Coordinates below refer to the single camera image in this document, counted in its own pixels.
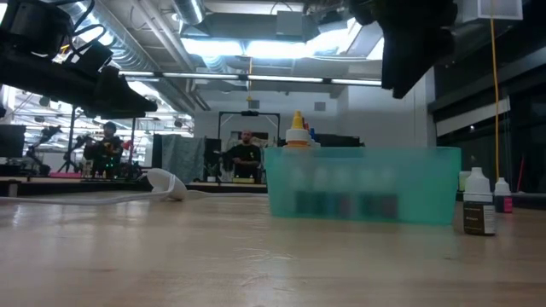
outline small bottle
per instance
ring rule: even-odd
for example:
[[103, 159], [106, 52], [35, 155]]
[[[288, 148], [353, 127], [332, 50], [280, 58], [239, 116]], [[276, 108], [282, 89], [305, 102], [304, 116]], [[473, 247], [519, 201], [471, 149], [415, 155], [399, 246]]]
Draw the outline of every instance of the small bottle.
[[462, 203], [464, 232], [469, 235], [495, 235], [493, 194], [481, 167], [473, 167], [465, 184]]
[[494, 193], [495, 210], [501, 213], [512, 213], [512, 193], [503, 177], [498, 178]]

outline table surface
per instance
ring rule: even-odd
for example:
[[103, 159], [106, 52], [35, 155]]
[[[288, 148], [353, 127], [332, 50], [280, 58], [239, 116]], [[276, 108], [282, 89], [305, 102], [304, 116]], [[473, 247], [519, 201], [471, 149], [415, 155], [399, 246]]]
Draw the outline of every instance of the table surface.
[[0, 305], [543, 306], [546, 212], [499, 218], [478, 237], [272, 218], [265, 197], [3, 204]]

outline man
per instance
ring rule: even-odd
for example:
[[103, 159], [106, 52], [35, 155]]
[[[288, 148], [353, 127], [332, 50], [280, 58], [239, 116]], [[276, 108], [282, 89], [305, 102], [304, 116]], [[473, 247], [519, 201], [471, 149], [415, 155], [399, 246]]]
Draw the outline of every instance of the man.
[[93, 176], [98, 172], [99, 176], [106, 172], [106, 178], [113, 178], [114, 169], [117, 168], [123, 152], [123, 141], [115, 136], [117, 127], [113, 122], [104, 124], [104, 138], [93, 144], [91, 140], [85, 143], [84, 157], [93, 160]]
[[258, 166], [262, 161], [262, 154], [258, 146], [252, 145], [250, 140], [253, 134], [249, 130], [241, 133], [242, 143], [228, 151], [228, 155], [235, 164], [235, 177], [258, 178]]

